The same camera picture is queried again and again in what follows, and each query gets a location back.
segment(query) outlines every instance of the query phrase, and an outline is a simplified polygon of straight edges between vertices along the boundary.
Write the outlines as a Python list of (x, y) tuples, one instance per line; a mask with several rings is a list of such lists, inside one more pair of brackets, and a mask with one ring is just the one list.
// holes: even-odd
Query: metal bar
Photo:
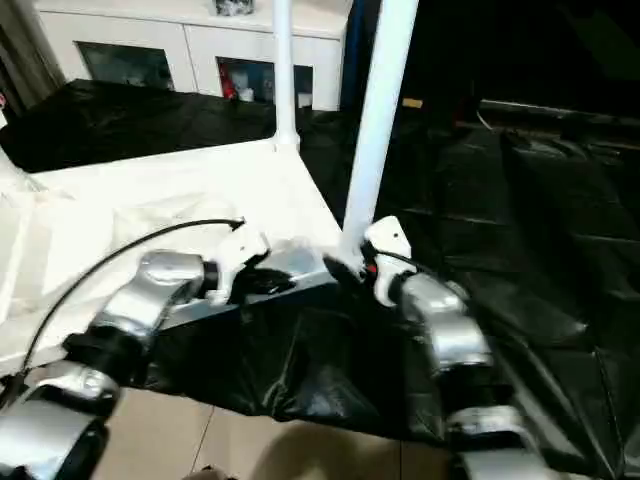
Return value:
[(343, 228), (356, 251), (371, 224), (391, 138), (419, 0), (383, 0), (369, 71)]

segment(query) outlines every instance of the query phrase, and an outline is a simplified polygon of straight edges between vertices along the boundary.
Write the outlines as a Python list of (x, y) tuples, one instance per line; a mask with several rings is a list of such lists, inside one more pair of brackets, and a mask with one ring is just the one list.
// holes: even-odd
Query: white cabinet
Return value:
[[(238, 62), (232, 63), (229, 60), (265, 62), (269, 64), (269, 70), (273, 72), (274, 41), (269, 33), (197, 26), (187, 26), (186, 31), (196, 83), (198, 91), (201, 93), (222, 95), (221, 65), (227, 62), (231, 64), (230, 68), (242, 68)], [(338, 109), (342, 55), (343, 46), (338, 41), (293, 37), (296, 90), (299, 94), (310, 94), (313, 108), (316, 110)], [(300, 67), (308, 67), (308, 70), (305, 71)], [(264, 99), (264, 92), (262, 94), (259, 92), (259, 89), (265, 88), (260, 83), (260, 77), (267, 76), (265, 75), (267, 72), (263, 68), (260, 69), (261, 71), (255, 72), (257, 75), (252, 75), (251, 70), (255, 68), (255, 66), (247, 66), (248, 77), (258, 76), (258, 79), (253, 81), (249, 78), (249, 86), (255, 91), (257, 98)]]
[[(337, 110), (352, 0), (293, 0), (296, 90), (302, 105)], [(222, 17), (213, 0), (36, 0), (68, 80), (95, 79), (222, 95), (221, 76), (273, 98), (272, 0)]]
[(121, 83), (160, 86), (165, 78), (172, 90), (196, 89), (189, 48), (179, 24), (50, 12), (40, 17), (69, 81), (115, 81), (120, 77)]

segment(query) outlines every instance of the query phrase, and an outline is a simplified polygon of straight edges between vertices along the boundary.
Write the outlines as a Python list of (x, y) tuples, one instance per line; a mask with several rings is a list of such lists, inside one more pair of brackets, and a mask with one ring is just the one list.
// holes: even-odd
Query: white bracket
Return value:
[(231, 297), (233, 281), (246, 263), (269, 251), (269, 243), (264, 233), (257, 228), (244, 224), (227, 235), (216, 248), (213, 258), (218, 266), (218, 289), (207, 292), (212, 305), (224, 305)]
[[(365, 232), (365, 239), (376, 251), (390, 252), (411, 258), (411, 244), (396, 217), (385, 217), (371, 225)], [(404, 272), (415, 272), (416, 268), (405, 261), (387, 255), (376, 255), (378, 278), (374, 285), (376, 299), (385, 307), (396, 304), (389, 298), (393, 279)]]

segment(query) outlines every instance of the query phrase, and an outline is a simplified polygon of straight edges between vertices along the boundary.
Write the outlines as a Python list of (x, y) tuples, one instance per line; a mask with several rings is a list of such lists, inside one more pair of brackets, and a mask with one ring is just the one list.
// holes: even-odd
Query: white pole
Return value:
[(295, 117), (291, 2), (292, 0), (275, 0), (273, 8), (273, 35), (276, 45), (276, 146), (300, 144)]
[(419, 0), (382, 0), (342, 247), (355, 252), (373, 220)]

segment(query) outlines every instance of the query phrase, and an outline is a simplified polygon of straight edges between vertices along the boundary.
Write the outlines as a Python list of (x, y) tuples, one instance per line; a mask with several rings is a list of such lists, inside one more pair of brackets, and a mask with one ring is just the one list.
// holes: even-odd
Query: white table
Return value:
[[(231, 202), (248, 223), (264, 232), (271, 245), (298, 239), (308, 245), (335, 248), (340, 237), (340, 228), (295, 146), (279, 146), (276, 151), (272, 140), (153, 155), (44, 172), (34, 177), (45, 186), (66, 191), (77, 199), (104, 198), (110, 206), (135, 204), (158, 196), (166, 198), (168, 192), (176, 197), (203, 190), (216, 192), (222, 201)], [(200, 250), (208, 246), (203, 232), (184, 233), (180, 240), (184, 242), (184, 250), (178, 247), (182, 251), (189, 253), (194, 245), (200, 245)], [(76, 248), (82, 248), (82, 239)], [(131, 275), (135, 272), (136, 259), (132, 255), (126, 265), (116, 269), (114, 289), (124, 283), (123, 278), (130, 278), (127, 272)], [(326, 271), (322, 270), (318, 269), (318, 276), (326, 278)], [(83, 303), (70, 302), (45, 331), (34, 364), (60, 358), (62, 341), (70, 333), (83, 331), (103, 301), (94, 298)], [(41, 313), (9, 318), (3, 323), (0, 319), (0, 376), (19, 367), (41, 320)]]

